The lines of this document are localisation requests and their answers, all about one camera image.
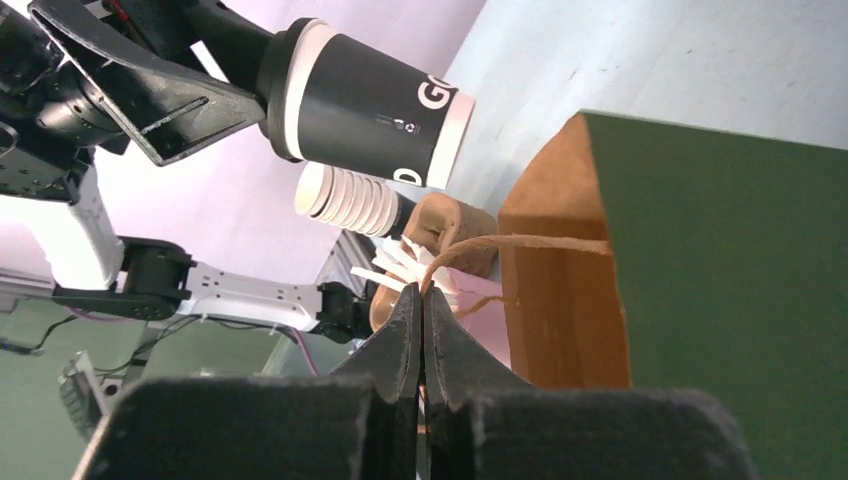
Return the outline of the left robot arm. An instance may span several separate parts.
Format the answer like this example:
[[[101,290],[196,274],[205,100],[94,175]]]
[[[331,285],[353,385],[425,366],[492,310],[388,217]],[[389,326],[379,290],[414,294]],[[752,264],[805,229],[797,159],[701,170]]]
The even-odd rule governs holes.
[[[282,59],[219,1],[34,1],[1,7],[1,207],[19,215],[62,306],[144,321],[212,316],[368,337],[370,303],[338,282],[222,271],[164,240],[120,236],[94,154],[137,145],[164,167],[263,124]]]

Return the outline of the green paper bag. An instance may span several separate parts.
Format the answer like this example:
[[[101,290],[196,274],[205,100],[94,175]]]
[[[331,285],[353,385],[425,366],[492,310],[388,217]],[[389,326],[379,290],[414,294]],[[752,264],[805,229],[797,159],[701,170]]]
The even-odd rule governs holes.
[[[847,154],[582,112],[498,212],[511,371],[692,389],[755,479],[847,475]]]

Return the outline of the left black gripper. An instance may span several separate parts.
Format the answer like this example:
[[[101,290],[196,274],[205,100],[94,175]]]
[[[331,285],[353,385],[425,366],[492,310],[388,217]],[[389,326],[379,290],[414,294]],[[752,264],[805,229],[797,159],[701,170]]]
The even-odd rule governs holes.
[[[94,151],[166,166],[262,121],[267,33],[218,1],[1,7],[1,192],[76,202]]]

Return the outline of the black paper coffee cup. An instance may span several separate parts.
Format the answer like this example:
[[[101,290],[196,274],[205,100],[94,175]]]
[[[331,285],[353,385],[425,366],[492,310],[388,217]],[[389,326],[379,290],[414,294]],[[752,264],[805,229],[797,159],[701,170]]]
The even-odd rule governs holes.
[[[320,19],[285,91],[285,142],[302,160],[419,187],[447,186],[475,100]]]

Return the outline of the black cup lid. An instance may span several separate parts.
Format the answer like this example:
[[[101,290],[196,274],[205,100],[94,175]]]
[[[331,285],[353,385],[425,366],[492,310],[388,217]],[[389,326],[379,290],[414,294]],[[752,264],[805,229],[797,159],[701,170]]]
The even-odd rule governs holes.
[[[302,159],[292,154],[285,142],[285,91],[297,42],[313,21],[314,18],[309,17],[297,19],[287,30],[273,35],[257,73],[256,88],[266,110],[265,119],[259,122],[260,131],[270,142],[274,153],[292,163],[300,163]]]

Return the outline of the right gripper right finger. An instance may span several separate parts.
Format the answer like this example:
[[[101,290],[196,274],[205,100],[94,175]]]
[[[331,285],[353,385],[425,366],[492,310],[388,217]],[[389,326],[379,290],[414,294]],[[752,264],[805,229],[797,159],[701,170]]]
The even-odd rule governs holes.
[[[692,389],[545,390],[506,368],[422,297],[435,479],[755,479],[741,427]]]

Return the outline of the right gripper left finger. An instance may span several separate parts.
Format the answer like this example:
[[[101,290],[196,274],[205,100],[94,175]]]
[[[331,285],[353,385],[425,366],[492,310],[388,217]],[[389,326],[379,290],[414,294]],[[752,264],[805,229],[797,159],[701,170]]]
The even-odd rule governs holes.
[[[421,295],[331,373],[153,378],[99,424],[77,479],[412,479]]]

